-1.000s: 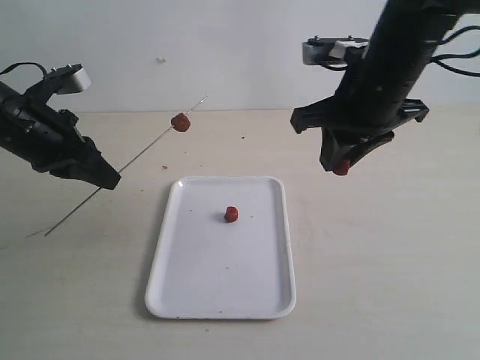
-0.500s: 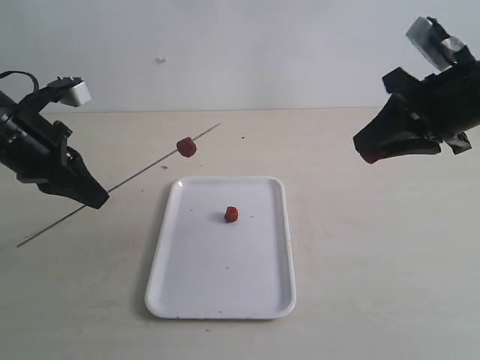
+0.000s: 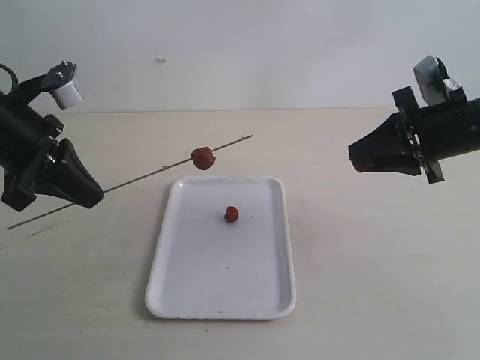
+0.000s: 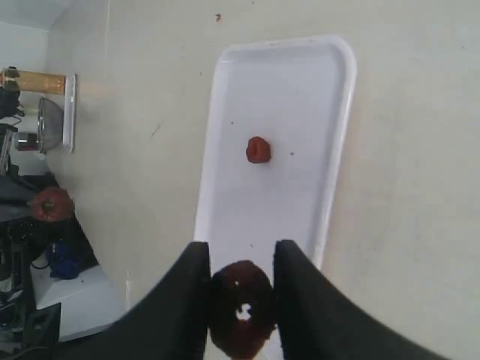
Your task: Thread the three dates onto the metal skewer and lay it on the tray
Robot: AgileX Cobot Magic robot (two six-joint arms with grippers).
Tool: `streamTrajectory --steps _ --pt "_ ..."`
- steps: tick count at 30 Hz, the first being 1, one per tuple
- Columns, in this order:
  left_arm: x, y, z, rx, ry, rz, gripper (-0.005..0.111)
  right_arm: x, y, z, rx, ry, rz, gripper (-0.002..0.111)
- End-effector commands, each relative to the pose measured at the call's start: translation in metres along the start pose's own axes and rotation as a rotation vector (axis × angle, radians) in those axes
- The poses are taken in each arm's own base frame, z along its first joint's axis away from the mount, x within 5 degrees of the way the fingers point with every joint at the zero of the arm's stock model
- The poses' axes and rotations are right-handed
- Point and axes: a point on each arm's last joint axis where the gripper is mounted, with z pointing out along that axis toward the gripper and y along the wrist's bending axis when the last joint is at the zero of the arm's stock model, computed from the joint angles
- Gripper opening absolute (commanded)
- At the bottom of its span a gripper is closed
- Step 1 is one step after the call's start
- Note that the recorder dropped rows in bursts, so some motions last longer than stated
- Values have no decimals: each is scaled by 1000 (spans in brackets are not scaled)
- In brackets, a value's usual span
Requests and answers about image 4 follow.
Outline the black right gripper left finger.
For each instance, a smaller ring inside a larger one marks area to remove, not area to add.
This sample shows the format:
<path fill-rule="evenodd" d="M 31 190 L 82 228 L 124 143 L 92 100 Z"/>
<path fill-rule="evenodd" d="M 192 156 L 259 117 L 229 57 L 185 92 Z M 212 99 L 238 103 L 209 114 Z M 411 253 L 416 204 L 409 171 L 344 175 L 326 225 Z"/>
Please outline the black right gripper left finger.
<path fill-rule="evenodd" d="M 210 258 L 192 241 L 157 286 L 108 329 L 55 359 L 203 359 Z"/>

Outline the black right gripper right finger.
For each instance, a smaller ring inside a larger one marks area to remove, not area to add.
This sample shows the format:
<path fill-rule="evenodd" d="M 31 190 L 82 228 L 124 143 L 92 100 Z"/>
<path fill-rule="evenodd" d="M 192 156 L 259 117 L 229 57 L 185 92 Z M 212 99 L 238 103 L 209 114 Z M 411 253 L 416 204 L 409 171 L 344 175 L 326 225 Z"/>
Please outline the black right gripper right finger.
<path fill-rule="evenodd" d="M 342 294 L 292 240 L 274 250 L 277 324 L 285 359 L 440 359 Z"/>

